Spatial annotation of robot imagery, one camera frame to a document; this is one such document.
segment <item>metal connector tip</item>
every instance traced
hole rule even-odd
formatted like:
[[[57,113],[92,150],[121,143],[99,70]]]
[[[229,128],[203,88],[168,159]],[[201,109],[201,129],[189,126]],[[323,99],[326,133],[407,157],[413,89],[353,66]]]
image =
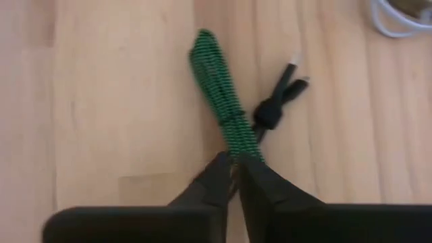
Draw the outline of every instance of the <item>metal connector tip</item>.
[[[302,58],[303,58],[302,53],[298,52],[294,54],[294,56],[291,58],[290,63],[294,65],[298,65],[302,61]]]
[[[311,81],[311,77],[309,77],[309,76],[305,76],[305,77],[301,77],[301,78],[299,78],[300,80],[304,80],[304,81],[306,81],[306,82],[310,82]]]

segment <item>coiled cable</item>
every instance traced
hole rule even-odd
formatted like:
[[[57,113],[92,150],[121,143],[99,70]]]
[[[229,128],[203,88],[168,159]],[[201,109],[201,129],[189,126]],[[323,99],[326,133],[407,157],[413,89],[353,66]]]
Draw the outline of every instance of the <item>coiled cable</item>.
[[[372,20],[380,33],[391,38],[409,37],[417,32],[432,31],[432,9],[424,9],[420,13],[419,21],[414,21],[394,8],[387,0],[371,0]],[[395,19],[401,25],[410,29],[408,32],[394,32],[384,26],[379,17],[379,10],[382,9],[387,15]]]

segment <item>wood grain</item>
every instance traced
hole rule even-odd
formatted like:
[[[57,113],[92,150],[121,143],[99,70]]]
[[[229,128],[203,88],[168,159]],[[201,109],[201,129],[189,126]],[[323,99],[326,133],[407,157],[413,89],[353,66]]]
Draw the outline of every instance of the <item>wood grain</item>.
[[[431,36],[381,36],[367,0],[0,7],[2,242],[35,242],[55,209],[164,205],[225,149],[188,65],[199,28],[248,118],[303,54],[311,86],[262,144],[274,170],[329,203],[432,203]],[[238,198],[229,209],[228,241],[247,241]]]
[[[0,242],[39,242],[55,211],[53,1],[0,1]]]

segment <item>green braided cable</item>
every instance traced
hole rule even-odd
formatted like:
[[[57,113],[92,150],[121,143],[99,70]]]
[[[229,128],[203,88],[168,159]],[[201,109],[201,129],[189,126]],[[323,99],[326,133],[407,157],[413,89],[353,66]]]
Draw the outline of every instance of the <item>green braided cable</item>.
[[[265,162],[257,138],[244,117],[230,72],[213,33],[208,30],[199,32],[190,52],[190,64],[197,84],[219,121],[230,154],[235,157],[240,153],[249,153]]]

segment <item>cable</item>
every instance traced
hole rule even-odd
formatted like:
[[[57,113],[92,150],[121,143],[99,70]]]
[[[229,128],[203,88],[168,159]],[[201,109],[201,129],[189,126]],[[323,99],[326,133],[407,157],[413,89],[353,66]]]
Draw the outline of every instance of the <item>cable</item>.
[[[249,153],[265,162],[255,135],[234,90],[222,52],[216,38],[201,30],[190,52],[190,64],[195,80],[210,104],[221,127],[231,156]]]
[[[386,12],[393,19],[398,21],[403,26],[407,27],[411,31],[408,32],[393,32],[389,30],[381,21],[379,17],[380,8]],[[391,37],[391,38],[404,38],[409,37],[417,32],[421,31],[431,31],[432,30],[432,9],[424,9],[421,12],[419,22],[410,20],[404,14],[400,13],[397,9],[395,9],[387,0],[371,0],[371,9],[372,9],[372,20],[375,27],[380,31],[380,33]]]
[[[232,157],[240,153],[249,153],[265,160],[259,150],[267,130],[274,129],[282,117],[282,106],[298,97],[307,87],[308,78],[298,79],[288,85],[293,76],[299,56],[291,61],[283,72],[271,97],[264,100],[254,111],[255,124],[250,127],[236,96],[234,85],[216,38],[208,30],[201,30],[190,52],[190,65],[196,83],[207,98],[213,113],[219,121],[229,154]],[[236,164],[233,164],[231,177],[238,175]],[[228,192],[229,199],[238,190],[233,180]]]

